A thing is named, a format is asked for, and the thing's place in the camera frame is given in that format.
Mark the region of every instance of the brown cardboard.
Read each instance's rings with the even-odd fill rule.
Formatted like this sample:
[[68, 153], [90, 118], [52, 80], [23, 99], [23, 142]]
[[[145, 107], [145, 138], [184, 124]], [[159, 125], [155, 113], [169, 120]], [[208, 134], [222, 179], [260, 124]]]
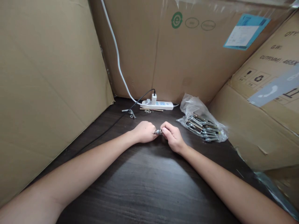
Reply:
[[[90, 4], [113, 89], [118, 96], [128, 97], [101, 2], [91, 0]], [[131, 95], [139, 98], [155, 88], [159, 100], [177, 103], [185, 92], [198, 96], [204, 103], [211, 101], [227, 79], [293, 11], [286, 4], [272, 6], [223, 0], [109, 0], [105, 4]], [[174, 29], [171, 20], [176, 12], [181, 12], [183, 22]], [[271, 21], [248, 50], [224, 48], [243, 13], [264, 16]], [[188, 28], [188, 18], [196, 18], [194, 22], [198, 26]]]
[[0, 3], [0, 206], [112, 102], [87, 0]]
[[[229, 82], [230, 86], [246, 99], [249, 98], [293, 67], [284, 62], [299, 61], [298, 43], [299, 13], [296, 13], [233, 75]], [[299, 88], [290, 90], [261, 107], [269, 116], [297, 134], [299, 134], [298, 93]]]
[[254, 171], [299, 164], [299, 138], [225, 85], [209, 105], [228, 128], [229, 141]]

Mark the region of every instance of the green logo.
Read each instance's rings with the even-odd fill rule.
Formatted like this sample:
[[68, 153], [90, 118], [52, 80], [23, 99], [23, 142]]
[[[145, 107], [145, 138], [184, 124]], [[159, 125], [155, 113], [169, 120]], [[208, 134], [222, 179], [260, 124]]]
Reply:
[[181, 23], [183, 22], [183, 15], [181, 12], [176, 12], [173, 14], [173, 17], [171, 19], [171, 25], [173, 28], [177, 29], [180, 27]]

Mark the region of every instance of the recycling symbol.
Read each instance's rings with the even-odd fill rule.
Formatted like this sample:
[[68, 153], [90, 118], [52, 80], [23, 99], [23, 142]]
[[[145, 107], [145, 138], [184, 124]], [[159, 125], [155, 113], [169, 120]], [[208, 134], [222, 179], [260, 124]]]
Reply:
[[259, 81], [261, 81], [263, 78], [264, 78], [264, 76], [258, 76], [258, 77], [256, 77], [254, 80], [255, 80], [256, 82], [259, 82]]

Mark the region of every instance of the hand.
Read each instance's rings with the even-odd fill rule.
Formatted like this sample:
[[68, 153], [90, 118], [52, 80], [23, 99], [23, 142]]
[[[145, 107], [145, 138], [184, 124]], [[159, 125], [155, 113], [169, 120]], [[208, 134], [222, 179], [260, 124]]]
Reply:
[[187, 147], [187, 144], [184, 142], [180, 130], [177, 127], [166, 121], [161, 125], [161, 129], [163, 131], [163, 136], [168, 140], [168, 144], [172, 151], [180, 153]]
[[137, 142], [147, 143], [158, 137], [158, 135], [154, 134], [155, 130], [156, 127], [152, 123], [141, 121], [131, 132]]

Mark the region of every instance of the white label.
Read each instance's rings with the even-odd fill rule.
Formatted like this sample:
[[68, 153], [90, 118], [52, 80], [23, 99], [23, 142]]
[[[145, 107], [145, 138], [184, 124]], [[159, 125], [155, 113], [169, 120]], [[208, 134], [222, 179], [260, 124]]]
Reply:
[[246, 46], [259, 26], [235, 26], [225, 46]]

